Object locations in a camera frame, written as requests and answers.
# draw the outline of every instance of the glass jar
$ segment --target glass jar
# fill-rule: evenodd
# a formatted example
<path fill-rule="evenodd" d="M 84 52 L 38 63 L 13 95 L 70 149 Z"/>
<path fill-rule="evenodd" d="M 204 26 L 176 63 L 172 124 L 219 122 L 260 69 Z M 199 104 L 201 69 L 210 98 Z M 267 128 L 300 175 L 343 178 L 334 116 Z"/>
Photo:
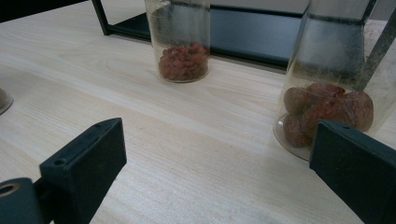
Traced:
<path fill-rule="evenodd" d="M 395 109 L 393 13 L 368 20 L 374 1 L 311 0 L 279 96 L 274 132 L 280 144 L 309 160 L 319 119 L 374 136 Z"/>
<path fill-rule="evenodd" d="M 146 0 L 160 78 L 192 82 L 209 71 L 209 0 Z"/>

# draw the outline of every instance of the light wood surface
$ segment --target light wood surface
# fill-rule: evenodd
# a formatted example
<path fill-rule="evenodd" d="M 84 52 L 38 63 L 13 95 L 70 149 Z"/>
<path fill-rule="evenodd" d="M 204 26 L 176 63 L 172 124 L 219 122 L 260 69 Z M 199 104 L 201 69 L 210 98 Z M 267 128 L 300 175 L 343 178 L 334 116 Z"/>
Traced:
<path fill-rule="evenodd" d="M 103 1 L 110 21 L 144 1 Z M 0 24 L 0 182 L 96 122 L 122 118 L 128 163 L 92 223 L 361 223 L 273 135 L 285 77 L 213 57 L 189 84 L 156 77 L 147 42 L 104 36 L 92 2 Z M 379 139 L 396 147 L 396 116 Z"/>

